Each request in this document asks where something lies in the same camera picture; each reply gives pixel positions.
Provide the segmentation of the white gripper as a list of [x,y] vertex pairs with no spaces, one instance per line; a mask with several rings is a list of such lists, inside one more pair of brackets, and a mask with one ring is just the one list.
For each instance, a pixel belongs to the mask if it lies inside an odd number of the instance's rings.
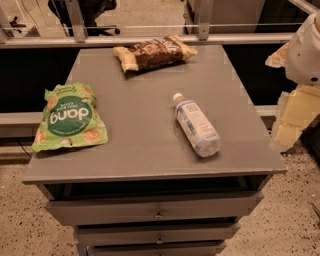
[[288,79],[308,84],[298,85],[291,93],[283,92],[278,100],[270,146],[286,152],[320,114],[320,10],[309,15],[289,44],[269,55],[265,64],[285,67]]

